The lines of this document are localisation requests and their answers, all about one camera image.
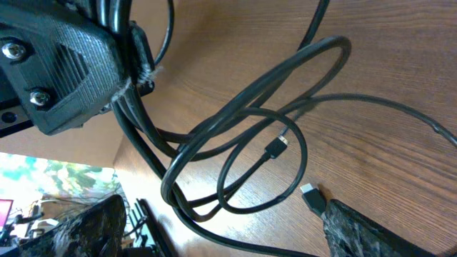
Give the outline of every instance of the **cable bundle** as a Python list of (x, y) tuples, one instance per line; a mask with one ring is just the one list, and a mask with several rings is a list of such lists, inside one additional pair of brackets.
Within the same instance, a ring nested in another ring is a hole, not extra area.
[[(130, 6), (122, 7), (128, 1), (111, 0), (110, 8), (106, 7), (107, 3), (104, 0), (98, 0), (97, 6), (99, 7), (99, 21), (105, 24), (115, 34), (120, 34), (122, 37), (123, 24), (128, 23), (128, 14), (125, 10), (130, 10)], [(362, 94), (328, 94), (322, 96), (315, 96), (326, 84), (328, 84), (336, 74), (343, 68), (351, 53), (351, 42), (343, 36), (332, 36), (322, 39), (314, 44), (310, 44), (316, 30), (321, 23), (323, 15), (325, 14), (328, 6), (328, 0), (320, 0), (318, 8), (314, 14), (313, 20), (306, 32), (306, 35), (301, 42), (298, 51), (290, 58), (283, 61), (278, 66), (274, 67), (260, 78), (256, 79), (251, 85), (246, 87), (242, 92), (229, 101), (220, 111), (213, 116), (202, 121), (198, 126), (191, 130), (188, 134), (173, 133), (165, 131), (154, 126), (152, 120), (148, 117), (146, 109), (144, 108), (141, 97), (135, 87), (132, 90), (127, 90), (124, 97), (121, 97), (116, 102), (112, 103), (112, 108), (116, 114), (119, 125), (124, 130), (131, 143), (136, 150), (146, 160), (147, 164), (151, 167), (154, 173), (162, 179), (161, 195), (167, 204), (173, 206), (176, 215), (180, 220), (192, 231), (204, 238), (215, 243), (220, 243), (225, 246), (237, 248), (243, 251), (250, 251), (254, 253), (270, 254), (276, 256), (312, 256), (306, 253), (296, 251), (289, 251), (280, 248), (259, 246), (251, 243), (235, 241), (230, 238), (218, 236), (206, 229), (200, 227), (196, 222), (207, 221), (214, 217), (222, 208), (232, 213), (246, 214), (255, 213), (258, 211), (270, 208), (290, 196), (296, 189), (306, 170), (308, 149), (306, 140), (301, 133), (300, 128), (295, 124), (303, 113), (304, 109), (314, 106), (324, 101), (364, 101), (373, 104), (380, 104), (382, 106), (391, 107), (405, 114), (411, 115), (425, 122), (432, 129), (450, 141), (457, 147), (457, 138), (452, 135), (450, 131), (434, 121), (432, 118), (422, 114), (421, 112), (412, 109), (411, 107), (399, 104), (393, 101), (382, 99), (375, 96), (367, 96)], [(169, 28), (167, 30), (164, 45), (158, 55), (157, 64), (164, 56), (169, 42), (171, 40), (174, 10), (173, 2), (169, 0)], [(286, 104), (276, 111), (263, 109), (262, 105), (275, 93), (275, 91), (282, 85), (288, 78), (291, 72), (306, 63), (310, 59), (318, 56), (319, 54), (328, 51), (329, 49), (340, 48), (341, 53), (338, 60), (332, 66), (330, 71), (308, 91), (302, 93), (299, 97)], [(293, 119), (286, 115), (298, 111)], [(229, 142), (211, 149), (209, 151), (201, 151), (201, 147), (214, 136), (224, 133), (234, 126), (242, 122), (247, 116), (262, 116), (264, 120), (253, 125), (237, 137)], [(301, 164), (299, 166), (297, 175), (292, 184), (275, 199), (262, 203), (261, 205), (249, 208), (236, 208), (230, 206), (229, 199), (240, 189), (244, 182), (264, 163), (266, 163), (271, 156), (264, 154), (244, 175), (231, 185), (224, 188), (224, 181), (231, 164), (235, 161), (236, 157), (240, 154), (243, 148), (250, 142), (250, 140), (260, 133), (267, 126), (274, 121), (282, 122), (286, 127), (282, 134), (286, 133), (289, 129), (294, 133), (298, 139), (301, 149)], [(160, 151), (171, 157), (173, 160), (168, 168), (160, 162), (155, 153), (148, 147), (146, 142), (142, 139), (138, 130), (145, 133), (152, 144)], [(173, 148), (169, 143), (179, 143), (177, 148)], [(200, 161), (207, 158), (216, 156), (224, 151), (233, 148), (229, 157), (227, 158), (217, 183), (217, 192), (204, 198), (193, 201), (188, 201), (183, 194), (176, 179), (182, 172), (186, 164), (190, 161)], [(205, 215), (199, 215), (195, 212), (194, 208), (206, 205), (213, 201), (218, 201), (216, 207)]]

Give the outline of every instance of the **metal screw head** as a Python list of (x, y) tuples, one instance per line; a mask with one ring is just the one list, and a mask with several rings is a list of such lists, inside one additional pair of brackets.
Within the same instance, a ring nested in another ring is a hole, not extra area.
[(20, 44), (7, 43), (1, 47), (3, 54), (11, 60), (18, 61), (26, 55), (25, 47)]
[(35, 90), (30, 93), (30, 102), (36, 106), (45, 106), (49, 100), (51, 100), (51, 96), (41, 90)]

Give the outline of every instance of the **textured plastic part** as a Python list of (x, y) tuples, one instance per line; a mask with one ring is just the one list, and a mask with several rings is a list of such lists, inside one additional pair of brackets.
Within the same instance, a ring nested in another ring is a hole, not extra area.
[[(113, 36), (57, 1), (0, 0), (0, 44), (12, 41), (26, 48), (26, 56), (11, 61), (1, 55), (0, 67), (45, 134), (82, 125), (125, 84), (127, 72)], [(40, 108), (30, 103), (34, 89), (50, 94), (50, 103)]]

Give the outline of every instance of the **usb connector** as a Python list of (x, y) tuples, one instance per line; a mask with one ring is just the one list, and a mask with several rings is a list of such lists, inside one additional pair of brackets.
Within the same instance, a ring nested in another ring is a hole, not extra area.
[(287, 139), (283, 136), (278, 136), (266, 146), (265, 152), (270, 155), (270, 158), (275, 159), (287, 149), (287, 144)]
[(322, 213), (326, 211), (327, 202), (319, 189), (314, 188), (310, 183), (301, 186), (300, 189), (301, 192), (303, 192), (301, 197), (305, 201), (308, 208), (321, 218)]

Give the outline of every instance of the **wooden desk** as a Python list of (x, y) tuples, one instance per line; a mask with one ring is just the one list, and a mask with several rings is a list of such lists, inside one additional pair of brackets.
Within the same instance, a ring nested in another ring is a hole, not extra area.
[[(180, 2), (156, 91), (144, 98), (154, 123), (185, 133), (216, 113), (294, 53), (317, 2)], [(134, 17), (153, 49), (161, 44), (165, 10), (165, 1), (142, 1), (134, 7)], [(457, 133), (456, 12), (455, 1), (332, 1), (316, 40), (347, 36), (353, 53), (322, 93), (356, 92), (399, 101)], [(337, 55), (337, 50), (330, 51), (297, 69), (266, 107), (277, 109), (305, 91)], [(258, 120), (249, 118), (205, 148), (222, 144)], [(321, 104), (298, 125), (309, 148), (303, 183), (318, 184), (328, 197), (426, 250), (441, 255), (457, 251), (457, 150), (446, 140), (403, 113), (354, 102)], [(280, 129), (275, 123), (255, 138), (228, 180), (248, 169)], [(298, 168), (298, 147), (294, 138), (288, 139), (289, 150), (263, 166), (231, 200), (233, 205), (258, 204), (290, 184)], [(188, 199), (215, 192), (226, 157), (227, 153), (186, 167), (178, 183)], [(252, 256), (185, 228), (161, 200), (160, 181), (126, 139), (115, 167), (129, 198), (149, 200), (180, 256)], [(298, 189), (267, 211), (245, 216), (222, 211), (202, 226), (242, 241), (329, 255), (322, 223), (308, 211)]]

